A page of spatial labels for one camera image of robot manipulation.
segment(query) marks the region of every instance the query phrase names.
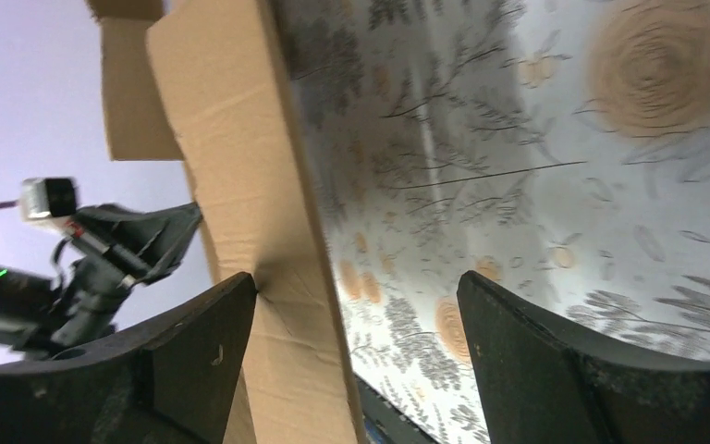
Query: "floral pattern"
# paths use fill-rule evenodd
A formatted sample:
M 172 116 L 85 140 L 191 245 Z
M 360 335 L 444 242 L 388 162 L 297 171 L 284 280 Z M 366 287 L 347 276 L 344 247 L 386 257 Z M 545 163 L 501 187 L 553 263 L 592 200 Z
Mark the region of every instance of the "floral pattern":
M 409 419 L 488 442 L 470 269 L 710 360 L 710 0 L 272 3 L 353 366 Z

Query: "white wall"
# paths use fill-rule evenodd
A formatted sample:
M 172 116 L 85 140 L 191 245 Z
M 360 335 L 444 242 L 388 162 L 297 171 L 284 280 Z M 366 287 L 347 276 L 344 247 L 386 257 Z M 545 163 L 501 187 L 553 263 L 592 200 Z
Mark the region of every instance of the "white wall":
M 82 0 L 0 0 L 0 201 L 29 177 L 72 176 L 81 204 L 150 211 L 189 201 L 178 162 L 108 161 L 100 101 L 99 31 Z M 48 274 L 58 237 L 0 211 L 0 265 Z M 73 254 L 66 254 L 66 263 Z M 196 239 L 175 275 L 136 289 L 120 327 L 157 315 L 210 286 Z M 0 348 L 0 364 L 15 359 Z

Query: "cardboard box flap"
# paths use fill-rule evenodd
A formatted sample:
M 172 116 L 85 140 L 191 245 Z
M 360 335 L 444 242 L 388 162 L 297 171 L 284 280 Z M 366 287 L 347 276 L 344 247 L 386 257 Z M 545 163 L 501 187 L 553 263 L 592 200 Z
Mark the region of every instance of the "cardboard box flap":
M 155 0 L 89 0 L 102 32 L 102 103 L 114 160 L 182 159 L 148 63 L 145 32 L 164 15 Z
M 148 31 L 154 76 L 220 273 L 250 271 L 260 289 L 244 360 L 258 442 L 365 442 L 287 73 L 263 7 L 184 2 Z

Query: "floral tablecloth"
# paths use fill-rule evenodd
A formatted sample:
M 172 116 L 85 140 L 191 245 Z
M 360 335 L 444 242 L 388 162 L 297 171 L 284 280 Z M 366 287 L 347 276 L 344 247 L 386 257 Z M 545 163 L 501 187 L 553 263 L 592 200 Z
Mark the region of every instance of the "floral tablecloth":
M 273 9 L 353 365 L 408 417 L 488 440 L 455 299 L 469 269 L 710 360 L 710 1 Z

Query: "brown cardboard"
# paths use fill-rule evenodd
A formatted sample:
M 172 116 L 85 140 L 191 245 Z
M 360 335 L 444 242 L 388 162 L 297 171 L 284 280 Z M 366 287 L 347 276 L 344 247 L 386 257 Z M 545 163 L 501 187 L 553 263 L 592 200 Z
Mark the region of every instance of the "brown cardboard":
M 150 27 L 144 16 L 128 20 L 142 24 L 103 26 L 113 34 L 103 36 L 111 155 L 178 159 L 168 148 L 177 143 L 205 216 L 214 278 L 255 275 L 261 297 L 244 360 L 246 387 L 239 384 L 226 442 L 365 442 L 288 76 L 263 8 L 255 0 L 186 0 Z M 146 28 L 153 74 L 105 66 L 116 50 L 141 59 L 144 47 L 136 46 Z M 159 105 L 152 99 L 157 87 Z M 129 106 L 125 96 L 143 100 L 115 122 L 119 107 Z M 159 128 L 157 116 L 167 117 L 175 136 L 156 136 L 154 150 L 166 151 L 124 142 Z M 131 132 L 114 131 L 129 124 Z

